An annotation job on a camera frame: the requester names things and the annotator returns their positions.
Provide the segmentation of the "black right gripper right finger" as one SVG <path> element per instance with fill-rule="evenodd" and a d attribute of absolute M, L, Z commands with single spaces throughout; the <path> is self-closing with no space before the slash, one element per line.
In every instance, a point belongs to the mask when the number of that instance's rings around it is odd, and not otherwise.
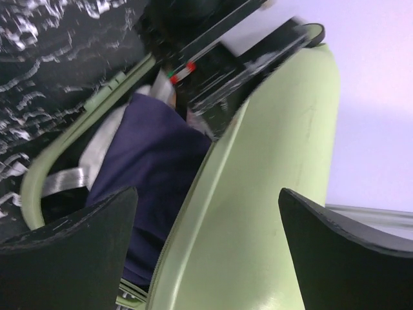
<path fill-rule="evenodd" d="M 412 309 L 412 241 L 290 189 L 278 204 L 306 309 Z"/>

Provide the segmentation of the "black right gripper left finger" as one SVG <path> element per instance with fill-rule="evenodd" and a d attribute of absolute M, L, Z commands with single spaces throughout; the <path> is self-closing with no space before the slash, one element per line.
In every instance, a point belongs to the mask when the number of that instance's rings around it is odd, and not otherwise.
<path fill-rule="evenodd" d="M 1 309 L 114 309 L 137 205 L 123 189 L 1 244 Z"/>

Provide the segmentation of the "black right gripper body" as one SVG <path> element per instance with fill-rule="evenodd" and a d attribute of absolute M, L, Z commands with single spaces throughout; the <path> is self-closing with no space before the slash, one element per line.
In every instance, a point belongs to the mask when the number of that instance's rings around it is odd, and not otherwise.
<path fill-rule="evenodd" d="M 250 93 L 308 42 L 293 17 L 271 32 L 241 33 L 262 1 L 151 1 L 141 39 L 174 86 L 177 107 L 210 136 L 224 134 Z"/>

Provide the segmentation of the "green hard-shell suitcase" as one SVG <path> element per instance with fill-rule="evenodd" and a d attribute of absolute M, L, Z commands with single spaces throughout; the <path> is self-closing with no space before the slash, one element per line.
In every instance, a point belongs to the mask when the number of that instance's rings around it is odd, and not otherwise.
<path fill-rule="evenodd" d="M 336 131 L 339 72 L 325 28 L 246 98 L 195 178 L 148 292 L 120 279 L 115 305 L 134 309 L 303 309 L 278 197 L 290 187 L 324 203 Z M 47 225 L 41 191 L 58 157 L 146 73 L 145 57 L 33 161 L 21 185 L 30 231 Z"/>

